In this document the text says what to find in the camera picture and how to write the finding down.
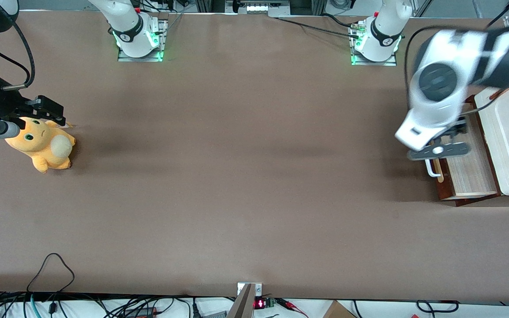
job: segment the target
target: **green led light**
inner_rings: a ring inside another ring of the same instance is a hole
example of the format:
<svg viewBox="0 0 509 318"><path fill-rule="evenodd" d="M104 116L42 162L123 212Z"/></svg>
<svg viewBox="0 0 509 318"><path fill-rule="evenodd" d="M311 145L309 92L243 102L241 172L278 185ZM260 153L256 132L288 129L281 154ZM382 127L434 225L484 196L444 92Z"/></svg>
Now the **green led light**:
<svg viewBox="0 0 509 318"><path fill-rule="evenodd" d="M148 31L145 32L145 34L147 35L147 38L149 39L150 45L155 46L155 47L158 46L158 36L156 34L154 34L154 36L153 36Z"/></svg>

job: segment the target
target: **metal mounting plate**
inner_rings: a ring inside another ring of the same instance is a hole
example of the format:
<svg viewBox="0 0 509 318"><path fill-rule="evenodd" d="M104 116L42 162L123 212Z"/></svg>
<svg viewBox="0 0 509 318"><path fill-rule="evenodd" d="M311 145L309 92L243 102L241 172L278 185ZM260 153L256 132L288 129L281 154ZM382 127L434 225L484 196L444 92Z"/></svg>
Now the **metal mounting plate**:
<svg viewBox="0 0 509 318"><path fill-rule="evenodd" d="M158 46L143 57L134 58L125 54L121 49L117 55L119 62L162 62L164 58L164 45L166 45L166 31L168 30L168 20L158 20L158 35L151 34L150 40L157 42Z"/></svg>
<svg viewBox="0 0 509 318"><path fill-rule="evenodd" d="M237 283L237 295L241 293L241 290L243 290L243 287L246 284L254 284L254 289L256 291L255 296L257 296L257 297L262 296L262 283L251 283L251 282L238 282Z"/></svg>
<svg viewBox="0 0 509 318"><path fill-rule="evenodd" d="M364 25L364 21L359 21L359 25ZM347 28L349 30L349 34L356 35L362 38L365 34L365 30L353 30L352 28ZM396 66L396 54L392 53L390 58L386 61L382 62L373 62L371 60L368 60L362 54L355 50L355 46L359 42L359 39L357 38L350 38L349 39L349 47L351 48L351 65L376 65L376 66Z"/></svg>

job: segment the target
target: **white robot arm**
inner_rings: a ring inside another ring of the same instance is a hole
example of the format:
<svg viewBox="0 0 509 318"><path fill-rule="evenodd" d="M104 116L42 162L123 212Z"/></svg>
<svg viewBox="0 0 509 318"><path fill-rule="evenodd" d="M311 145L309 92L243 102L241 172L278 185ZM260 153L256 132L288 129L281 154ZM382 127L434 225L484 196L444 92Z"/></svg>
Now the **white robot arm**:
<svg viewBox="0 0 509 318"><path fill-rule="evenodd" d="M130 57L146 56L160 44L154 41L158 19L139 14L131 0L89 0L107 19L121 50Z"/></svg>
<svg viewBox="0 0 509 318"><path fill-rule="evenodd" d="M468 85L509 88L509 26L489 31L441 30L422 44L415 64L410 111L396 138L413 151L422 151L456 123ZM413 159L444 156L439 154Z"/></svg>
<svg viewBox="0 0 509 318"><path fill-rule="evenodd" d="M364 20L366 34L355 50L373 62L388 60L396 51L404 26L412 16L410 0L382 0L378 14Z"/></svg>

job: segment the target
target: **metal bracket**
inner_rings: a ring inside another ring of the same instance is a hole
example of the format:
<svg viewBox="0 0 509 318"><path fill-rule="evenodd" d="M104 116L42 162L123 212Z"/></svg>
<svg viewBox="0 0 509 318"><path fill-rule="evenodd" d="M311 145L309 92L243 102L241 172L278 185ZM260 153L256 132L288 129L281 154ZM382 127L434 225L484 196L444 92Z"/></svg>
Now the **metal bracket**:
<svg viewBox="0 0 509 318"><path fill-rule="evenodd" d="M356 46L360 46L365 40L366 36L366 21L362 20L358 23L352 24L349 30L350 35L356 35L359 38L350 38L349 47L351 48L351 65L376 65L376 66L396 66L396 53L392 53L390 58L382 62L373 62L368 60L362 54L355 49Z"/></svg>
<svg viewBox="0 0 509 318"><path fill-rule="evenodd" d="M226 318L252 318L253 316L253 302L255 301L255 294L262 292L262 284L238 283L242 284L240 292L233 306L229 310Z"/></svg>
<svg viewBox="0 0 509 318"><path fill-rule="evenodd" d="M130 57L121 51L117 54L117 61L119 62L162 62L164 58L164 45L166 45L166 32L168 31L168 20L158 20L158 28L153 28L150 33L149 40L153 43L158 43L158 46L150 51L149 54L143 57L134 58Z"/></svg>
<svg viewBox="0 0 509 318"><path fill-rule="evenodd" d="M237 283L237 295L241 293L246 284L254 284L255 296L262 296L262 283L250 283L250 282L238 282Z"/></svg>

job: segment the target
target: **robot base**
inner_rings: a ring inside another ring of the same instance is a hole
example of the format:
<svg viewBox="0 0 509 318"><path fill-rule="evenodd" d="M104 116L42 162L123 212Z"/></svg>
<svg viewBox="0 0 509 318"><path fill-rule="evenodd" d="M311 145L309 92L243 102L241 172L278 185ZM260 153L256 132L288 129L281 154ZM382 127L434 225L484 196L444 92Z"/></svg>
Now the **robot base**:
<svg viewBox="0 0 509 318"><path fill-rule="evenodd" d="M117 54L117 61L119 62L162 62L164 58L164 45L166 45L166 31L168 30L168 20L158 20L158 29L153 28L153 32L150 34L149 40L151 44L157 45L149 54L143 57L134 58L125 54L119 44L119 53Z"/></svg>
<svg viewBox="0 0 509 318"><path fill-rule="evenodd" d="M353 24L349 30L349 34L356 35L359 38L350 38L349 47L351 48L351 64L352 65L378 65L378 66L396 66L396 54L395 52L398 50L398 43L400 42L399 38L396 43L388 47L388 50L392 51L392 55L388 57L385 61L374 62L365 58L360 50L362 50L367 41L374 41L376 39L370 38L367 33L367 29L370 28L370 21L362 20L359 21L358 24Z"/></svg>

